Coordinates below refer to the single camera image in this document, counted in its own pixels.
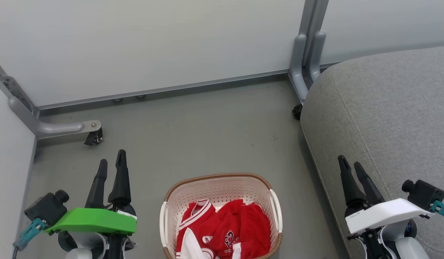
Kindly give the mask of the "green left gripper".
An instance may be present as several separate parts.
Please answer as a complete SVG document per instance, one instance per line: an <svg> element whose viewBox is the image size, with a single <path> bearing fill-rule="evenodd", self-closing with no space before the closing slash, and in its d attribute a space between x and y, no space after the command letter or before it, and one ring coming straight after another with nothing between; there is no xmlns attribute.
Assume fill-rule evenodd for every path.
<svg viewBox="0 0 444 259"><path fill-rule="evenodd" d="M114 208L124 208L131 203L131 186L125 150L118 151L115 167L116 175L108 202ZM108 161L102 159L92 182L85 208L69 210L55 225L45 229L44 232L49 234L58 231L75 231L121 235L135 233L136 218L104 209L104 184L107 177Z"/></svg>

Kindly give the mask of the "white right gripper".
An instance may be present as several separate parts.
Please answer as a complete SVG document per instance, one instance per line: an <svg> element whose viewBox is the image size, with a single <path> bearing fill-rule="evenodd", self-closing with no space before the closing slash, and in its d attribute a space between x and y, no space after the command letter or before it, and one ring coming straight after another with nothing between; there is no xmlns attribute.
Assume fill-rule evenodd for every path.
<svg viewBox="0 0 444 259"><path fill-rule="evenodd" d="M353 178L351 166L346 157L339 155L338 163L347 206L344 216L346 216L345 220L351 234L362 234L367 228L375 229L409 220L416 216L432 216L434 214L402 198L385 202L362 164L355 162L354 169L359 182L362 184L364 194ZM373 206L365 210L365 203L367 202Z"/></svg>

